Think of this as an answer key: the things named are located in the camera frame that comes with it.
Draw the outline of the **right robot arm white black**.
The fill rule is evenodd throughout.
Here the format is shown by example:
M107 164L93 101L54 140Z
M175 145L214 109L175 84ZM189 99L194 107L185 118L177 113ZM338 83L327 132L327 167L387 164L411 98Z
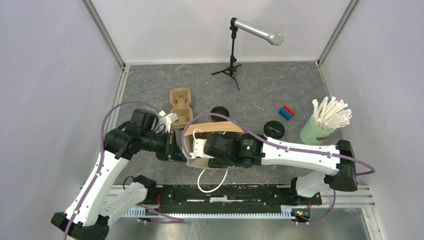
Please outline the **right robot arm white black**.
M291 180L288 196L295 204L302 204L326 188L341 192L358 190L352 146L345 140L336 145L317 146L264 135L214 132L195 152L209 158L209 168L281 165L311 170L308 175Z

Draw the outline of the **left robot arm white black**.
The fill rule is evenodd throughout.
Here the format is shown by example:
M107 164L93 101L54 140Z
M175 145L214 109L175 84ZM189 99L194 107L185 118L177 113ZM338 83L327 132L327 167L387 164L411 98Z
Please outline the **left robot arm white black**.
M78 196L66 211L55 213L51 219L64 232L65 239L104 240L110 227L130 208L160 200L156 182L139 175L121 193L105 202L116 178L138 152L155 153L161 161L187 161L171 129L176 120L176 113L156 114L137 108L129 121L102 137L98 160Z

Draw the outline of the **brown paper bag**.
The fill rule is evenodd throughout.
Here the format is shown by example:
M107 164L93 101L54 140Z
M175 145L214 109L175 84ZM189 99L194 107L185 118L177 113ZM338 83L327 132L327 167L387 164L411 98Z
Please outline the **brown paper bag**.
M218 190L224 183L229 170L238 169L232 150L237 146L237 141L244 131L230 121L200 123L189 125L182 134L182 150L187 158L186 165L201 169L197 177L197 188L205 194ZM203 152L211 158L191 158L193 140L206 139ZM200 185L200 180L206 170L224 170L221 182L213 189L205 190Z

